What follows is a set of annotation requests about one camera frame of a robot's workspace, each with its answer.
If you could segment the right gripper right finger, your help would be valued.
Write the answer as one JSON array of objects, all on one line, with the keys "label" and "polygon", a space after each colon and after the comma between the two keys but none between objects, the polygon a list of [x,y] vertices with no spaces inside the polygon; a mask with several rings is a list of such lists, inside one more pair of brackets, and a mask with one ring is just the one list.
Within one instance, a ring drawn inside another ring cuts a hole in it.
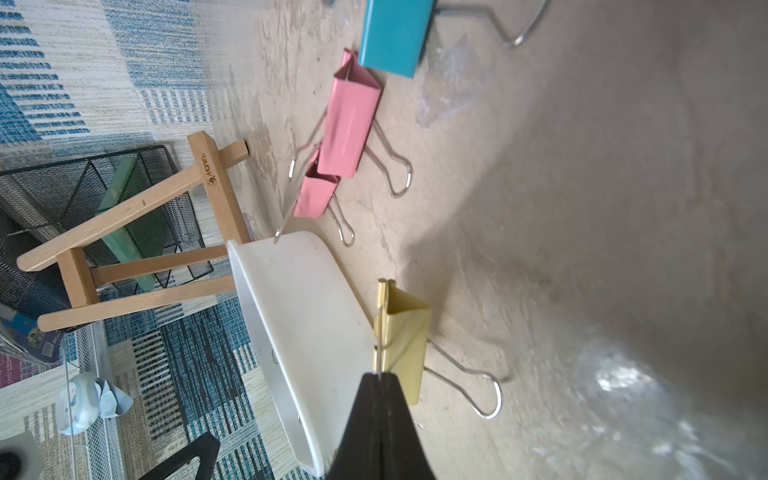
[{"label": "right gripper right finger", "polygon": [[380,387],[383,401],[381,478],[435,479],[398,377],[392,373],[382,373]]}]

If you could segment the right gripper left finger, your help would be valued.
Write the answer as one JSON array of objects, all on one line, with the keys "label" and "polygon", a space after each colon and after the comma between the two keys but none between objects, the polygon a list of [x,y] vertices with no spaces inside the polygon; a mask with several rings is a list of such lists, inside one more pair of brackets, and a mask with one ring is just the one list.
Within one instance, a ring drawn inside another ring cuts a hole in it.
[{"label": "right gripper left finger", "polygon": [[381,385],[366,373],[355,396],[341,443],[326,479],[381,478]]}]

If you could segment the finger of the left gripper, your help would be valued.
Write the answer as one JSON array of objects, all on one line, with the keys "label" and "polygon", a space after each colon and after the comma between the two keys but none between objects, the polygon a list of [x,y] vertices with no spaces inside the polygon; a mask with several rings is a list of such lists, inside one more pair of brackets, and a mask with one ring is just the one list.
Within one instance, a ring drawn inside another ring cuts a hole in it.
[{"label": "finger of the left gripper", "polygon": [[198,461],[195,480],[211,480],[220,451],[220,441],[206,432],[165,459],[141,477],[141,480],[166,480],[194,460]]}]

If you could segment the yellow binder clip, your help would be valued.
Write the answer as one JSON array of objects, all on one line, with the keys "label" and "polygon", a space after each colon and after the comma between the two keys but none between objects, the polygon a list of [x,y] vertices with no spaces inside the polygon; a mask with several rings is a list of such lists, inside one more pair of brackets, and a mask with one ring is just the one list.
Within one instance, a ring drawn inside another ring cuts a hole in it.
[{"label": "yellow binder clip", "polygon": [[[373,356],[374,369],[397,376],[407,405],[415,406],[419,403],[423,375],[428,373],[461,393],[479,417],[492,420],[499,416],[503,408],[499,380],[489,372],[461,364],[429,338],[432,307],[398,288],[395,280],[381,278],[378,280],[377,308],[374,320],[377,341]],[[490,381],[495,392],[495,406],[488,411],[481,409],[461,385],[426,366],[428,348],[433,348],[462,373]]]}]

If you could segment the white plastic storage box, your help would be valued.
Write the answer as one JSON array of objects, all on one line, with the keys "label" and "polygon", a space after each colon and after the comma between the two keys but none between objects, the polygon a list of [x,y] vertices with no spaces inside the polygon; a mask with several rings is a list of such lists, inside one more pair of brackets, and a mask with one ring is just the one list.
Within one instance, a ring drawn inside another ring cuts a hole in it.
[{"label": "white plastic storage box", "polygon": [[374,335],[325,242],[309,231],[227,245],[252,349],[298,464],[327,474]]}]

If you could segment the small wooden easel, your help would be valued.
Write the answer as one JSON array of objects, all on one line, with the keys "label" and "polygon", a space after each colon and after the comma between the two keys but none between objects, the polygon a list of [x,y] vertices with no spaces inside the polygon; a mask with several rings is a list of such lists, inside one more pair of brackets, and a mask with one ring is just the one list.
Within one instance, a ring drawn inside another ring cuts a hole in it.
[{"label": "small wooden easel", "polygon": [[24,272],[59,273],[69,308],[37,319],[43,332],[232,292],[210,263],[189,191],[203,186],[223,240],[250,239],[227,169],[246,160],[239,140],[218,148],[205,132],[188,138],[194,163],[177,169],[162,145],[71,161],[74,177],[56,214],[60,234],[21,254]]}]

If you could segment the pink binder clip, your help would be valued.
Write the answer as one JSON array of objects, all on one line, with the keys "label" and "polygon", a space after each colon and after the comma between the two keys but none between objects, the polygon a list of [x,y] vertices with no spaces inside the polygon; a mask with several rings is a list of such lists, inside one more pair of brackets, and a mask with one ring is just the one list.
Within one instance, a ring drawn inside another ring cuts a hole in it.
[{"label": "pink binder clip", "polygon": [[[358,63],[357,54],[346,49],[339,69],[334,73],[328,106],[318,124],[324,135],[318,149],[317,173],[338,180],[352,178],[357,173],[364,155],[368,155],[384,175],[389,193],[394,198],[404,196],[411,186],[411,162],[396,153],[375,119],[383,92],[376,77]],[[402,189],[394,188],[389,171],[367,146],[368,137],[375,133],[388,155],[405,167],[406,178]]]},{"label": "pink binder clip", "polygon": [[354,229],[346,220],[336,196],[341,178],[319,172],[320,153],[321,144],[317,143],[305,161],[301,185],[274,235],[274,243],[280,240],[292,218],[319,220],[325,213],[329,213],[336,224],[342,244],[345,247],[354,245],[356,238]]}]

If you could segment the teal binder clip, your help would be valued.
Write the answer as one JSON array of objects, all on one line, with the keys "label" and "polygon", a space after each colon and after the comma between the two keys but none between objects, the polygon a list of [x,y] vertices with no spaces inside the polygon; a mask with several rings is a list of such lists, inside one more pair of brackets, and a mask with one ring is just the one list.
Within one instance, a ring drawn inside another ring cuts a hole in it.
[{"label": "teal binder clip", "polygon": [[520,47],[538,26],[549,3],[542,1],[527,25],[509,35],[494,11],[482,5],[438,5],[434,1],[369,0],[358,53],[360,65],[406,78],[415,75],[428,29],[435,17],[469,17],[485,21],[507,49]]}]

